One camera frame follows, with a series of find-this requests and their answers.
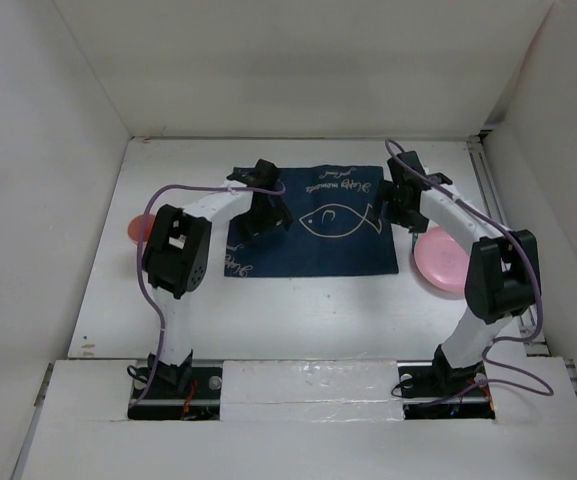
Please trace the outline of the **pink plastic plate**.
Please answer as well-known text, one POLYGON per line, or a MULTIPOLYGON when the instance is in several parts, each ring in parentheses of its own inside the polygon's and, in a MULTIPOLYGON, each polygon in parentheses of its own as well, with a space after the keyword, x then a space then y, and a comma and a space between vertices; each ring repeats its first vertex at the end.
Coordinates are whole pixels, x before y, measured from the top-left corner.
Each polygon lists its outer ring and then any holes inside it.
POLYGON ((432 227, 420 234, 413 258, 419 273, 432 286, 464 295, 469 255, 445 230, 432 227))

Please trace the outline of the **dark blue cloth placemat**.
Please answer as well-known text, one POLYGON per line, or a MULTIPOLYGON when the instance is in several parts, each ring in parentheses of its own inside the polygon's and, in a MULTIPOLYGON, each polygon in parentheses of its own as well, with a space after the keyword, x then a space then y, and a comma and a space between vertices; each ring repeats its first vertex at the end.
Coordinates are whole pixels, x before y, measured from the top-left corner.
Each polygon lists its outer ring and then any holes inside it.
POLYGON ((285 168, 282 199, 292 215, 244 243, 231 223, 224 275, 230 278, 359 277, 398 274, 389 223, 372 212, 384 179, 380 166, 319 165, 285 168))

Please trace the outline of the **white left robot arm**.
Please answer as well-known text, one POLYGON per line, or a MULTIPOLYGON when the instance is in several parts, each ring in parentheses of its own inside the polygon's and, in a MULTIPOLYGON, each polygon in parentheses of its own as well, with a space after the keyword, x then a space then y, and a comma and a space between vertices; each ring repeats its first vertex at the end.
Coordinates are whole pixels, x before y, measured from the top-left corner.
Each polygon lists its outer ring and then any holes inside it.
POLYGON ((139 227, 137 279, 139 288, 159 319, 156 350, 147 360, 145 388, 161 388, 180 397, 192 379, 193 348, 189 333, 190 294, 207 273, 212 229, 232 223, 243 245, 278 228, 289 229, 292 215, 283 201, 280 169, 260 159, 244 171, 235 169, 219 187, 171 184, 158 190, 144 211, 171 190, 204 192, 184 207, 161 206, 148 238, 139 227))

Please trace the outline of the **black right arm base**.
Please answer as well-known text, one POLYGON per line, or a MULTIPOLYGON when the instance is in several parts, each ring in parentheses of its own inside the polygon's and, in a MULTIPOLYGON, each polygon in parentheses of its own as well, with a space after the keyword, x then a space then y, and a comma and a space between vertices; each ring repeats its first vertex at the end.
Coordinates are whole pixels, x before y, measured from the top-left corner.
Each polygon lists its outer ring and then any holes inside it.
POLYGON ((452 368, 441 347, 431 361, 404 361, 397 366, 391 396, 402 401, 405 420, 494 420, 490 391, 481 381, 481 361, 452 368))

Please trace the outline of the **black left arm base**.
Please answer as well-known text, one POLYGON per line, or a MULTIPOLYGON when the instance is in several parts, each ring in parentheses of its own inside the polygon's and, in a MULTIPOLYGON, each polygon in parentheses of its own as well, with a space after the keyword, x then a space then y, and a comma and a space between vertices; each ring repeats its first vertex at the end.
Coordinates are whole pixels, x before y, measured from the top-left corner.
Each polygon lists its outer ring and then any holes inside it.
POLYGON ((127 373, 132 391, 127 408, 130 420, 217 421, 220 419, 223 363, 194 361, 189 356, 181 366, 159 363, 144 398, 154 355, 146 364, 131 365, 127 373))

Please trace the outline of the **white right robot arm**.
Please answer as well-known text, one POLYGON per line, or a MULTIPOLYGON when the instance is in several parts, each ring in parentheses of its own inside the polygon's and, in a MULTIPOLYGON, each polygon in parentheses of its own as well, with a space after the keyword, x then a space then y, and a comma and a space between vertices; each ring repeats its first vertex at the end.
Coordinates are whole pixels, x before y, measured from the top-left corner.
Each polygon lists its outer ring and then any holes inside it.
POLYGON ((489 349, 506 341, 509 319, 536 311, 541 328, 544 308, 538 245, 528 230, 511 230, 463 199, 442 173, 427 173, 416 152, 388 142, 390 179, 380 182, 374 217, 384 217, 412 233, 429 223, 446 231, 469 255, 464 294, 466 310, 453 333, 434 354, 430 381, 451 394, 476 376, 489 349))

